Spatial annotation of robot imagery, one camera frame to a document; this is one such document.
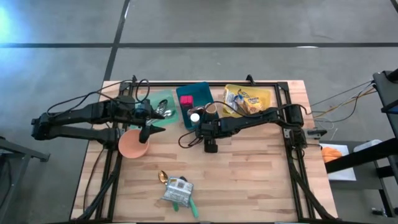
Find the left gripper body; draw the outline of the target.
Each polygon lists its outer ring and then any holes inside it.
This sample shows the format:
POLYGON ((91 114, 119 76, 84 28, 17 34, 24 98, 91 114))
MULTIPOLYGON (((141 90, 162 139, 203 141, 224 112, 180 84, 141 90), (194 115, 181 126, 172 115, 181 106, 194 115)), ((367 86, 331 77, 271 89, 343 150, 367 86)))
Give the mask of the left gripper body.
POLYGON ((150 102, 136 103, 133 110, 133 125, 145 126, 147 120, 151 119, 152 112, 153 108, 150 102))

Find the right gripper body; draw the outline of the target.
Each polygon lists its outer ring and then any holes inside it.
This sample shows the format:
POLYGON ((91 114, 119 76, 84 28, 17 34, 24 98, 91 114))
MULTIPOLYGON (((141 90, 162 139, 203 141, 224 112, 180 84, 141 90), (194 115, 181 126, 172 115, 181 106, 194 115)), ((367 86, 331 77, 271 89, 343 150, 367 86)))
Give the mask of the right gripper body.
POLYGON ((201 122, 197 125, 195 136, 198 138, 221 138, 220 120, 201 122))

